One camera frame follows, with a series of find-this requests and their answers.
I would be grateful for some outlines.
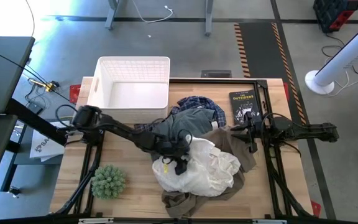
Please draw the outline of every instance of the white plastic bag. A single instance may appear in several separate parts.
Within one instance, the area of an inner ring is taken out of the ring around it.
[[[164,164],[162,156],[154,161],[154,174],[164,190],[215,197],[233,186],[233,175],[240,168],[235,156],[222,152],[209,140],[194,137],[189,155],[187,171],[181,175],[175,173],[175,161],[169,164],[165,161]]]

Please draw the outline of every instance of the white paper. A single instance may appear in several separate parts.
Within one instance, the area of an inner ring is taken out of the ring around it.
[[[62,128],[63,125],[60,122],[52,122],[52,125]],[[32,133],[30,158],[44,158],[44,161],[52,158],[53,156],[61,155],[65,152],[65,147],[56,143],[55,141],[45,137],[38,131],[34,130]]]

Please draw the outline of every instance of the wooden tabletop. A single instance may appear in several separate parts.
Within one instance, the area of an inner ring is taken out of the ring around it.
[[[88,99],[92,77],[84,77],[77,106],[85,105]],[[267,79],[273,112],[290,118],[287,98],[281,79]],[[228,125],[233,125],[233,114],[229,101],[229,92],[252,89],[245,84],[170,84],[169,105],[175,106],[179,99],[200,95],[212,99],[226,114]],[[193,218],[264,218],[273,216],[264,150],[257,139],[259,150],[254,154],[257,165],[245,174],[244,187],[227,201],[208,201]],[[77,188],[85,144],[73,143],[66,147],[62,164],[50,204],[50,212],[55,212],[67,201]],[[288,188],[303,208],[312,213],[308,187],[303,173],[300,155],[290,147],[282,147],[282,161]],[[150,155],[136,148],[134,144],[119,136],[106,133],[104,137],[101,166],[112,164],[120,167],[126,174],[126,188],[119,198],[114,200],[94,199],[93,215],[103,212],[104,217],[127,218],[168,218],[161,201],[162,188],[152,171]],[[84,209],[89,185],[84,191],[82,207]],[[284,212],[281,191],[277,190],[280,208]]]

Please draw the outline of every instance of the gray fabric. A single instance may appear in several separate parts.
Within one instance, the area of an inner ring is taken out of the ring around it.
[[[217,197],[197,196],[191,193],[167,192],[162,193],[162,202],[165,204],[167,213],[172,218],[191,217],[208,200],[227,200],[231,198],[244,186],[243,172],[247,172],[256,165],[252,154],[247,150],[248,146],[239,139],[231,136],[234,133],[230,131],[229,126],[210,131],[200,138],[207,139],[215,144],[223,152],[235,155],[241,163],[240,171],[233,175],[233,187],[227,188]]]
[[[170,139],[184,138],[188,134],[198,138],[212,130],[211,122],[213,122],[214,114],[215,111],[209,109],[188,109],[169,116],[156,125],[152,132],[166,134]],[[158,158],[159,155],[152,155],[153,161]]]

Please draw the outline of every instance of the concrete floor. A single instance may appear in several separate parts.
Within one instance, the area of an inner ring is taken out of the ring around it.
[[[92,76],[101,56],[160,55],[171,58],[173,77],[199,77],[204,69],[228,69],[241,77],[241,65],[233,23],[215,22],[210,38],[203,35],[200,22],[117,22],[113,31],[104,29],[103,22],[46,21],[47,15],[106,17],[107,1],[29,0],[35,16],[36,44],[30,66],[47,80],[58,81],[61,93],[68,96],[68,87]],[[179,18],[204,17],[204,0],[136,1],[145,17],[162,17],[164,5]],[[30,35],[31,15],[25,1],[0,0],[0,35]],[[282,19],[314,19],[313,0],[277,0]],[[119,17],[138,17],[131,1],[120,4]],[[215,18],[273,19],[270,0],[215,0]],[[358,19],[358,11],[352,19]],[[338,126],[340,140],[335,144],[316,142],[337,219],[358,222],[358,85],[344,90],[334,98],[324,98],[305,87],[303,77],[310,70],[321,68],[325,56],[320,48],[337,44],[325,37],[313,24],[284,24],[290,56],[311,123],[329,121]],[[348,41],[358,32],[358,25],[345,25],[336,37]],[[349,73],[351,81],[358,75]],[[23,96],[30,90],[21,78],[14,97],[25,103]],[[45,95],[48,109],[44,118],[53,118],[55,108],[66,103],[56,95]],[[62,116],[71,115],[62,110]],[[311,163],[308,146],[300,142],[302,161],[311,199],[322,204]],[[0,165],[0,185],[11,155],[7,152]],[[0,193],[0,218],[45,215],[53,194],[58,166],[19,166],[13,184],[28,189],[18,198]]]

